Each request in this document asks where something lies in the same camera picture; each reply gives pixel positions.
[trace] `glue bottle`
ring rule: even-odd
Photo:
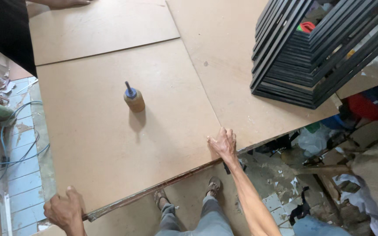
[[[123,99],[128,104],[131,111],[135,113],[143,111],[145,109],[145,103],[141,92],[137,89],[131,88],[128,81],[126,81],[125,84],[127,89],[123,94]]]

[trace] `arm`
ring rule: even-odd
[[[233,130],[226,130],[222,127],[216,139],[208,137],[207,141],[210,149],[223,158],[231,171],[251,234],[254,236],[280,236],[281,233],[275,220],[240,166],[236,156],[236,135],[233,134]]]
[[[89,0],[28,0],[29,2],[39,3],[52,8],[67,8],[75,5],[88,5]]]
[[[45,216],[50,223],[63,229],[67,236],[87,236],[82,221],[83,211],[80,205],[80,195],[73,186],[66,189],[66,196],[53,196],[45,203]]]

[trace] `sandal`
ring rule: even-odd
[[[161,189],[161,190],[157,190],[154,192],[154,201],[155,201],[155,204],[157,205],[157,207],[162,210],[162,208],[160,208],[160,200],[164,198],[167,200],[168,203],[170,203],[170,201],[168,200],[167,196],[165,195],[165,191],[164,189]]]
[[[208,188],[207,192],[205,193],[205,196],[208,194],[209,191],[212,191],[211,196],[216,197],[220,188],[221,180],[217,176],[211,177],[208,181]]]

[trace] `stack of black frames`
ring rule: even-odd
[[[341,0],[310,33],[298,31],[313,0],[269,0],[256,25],[252,94],[316,109],[378,56],[378,0]]]

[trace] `blue nozzle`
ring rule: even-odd
[[[128,81],[125,81],[125,84],[126,84],[126,87],[128,88],[125,91],[126,96],[130,99],[134,99],[137,96],[137,91],[134,88],[131,88],[131,86],[129,86]]]

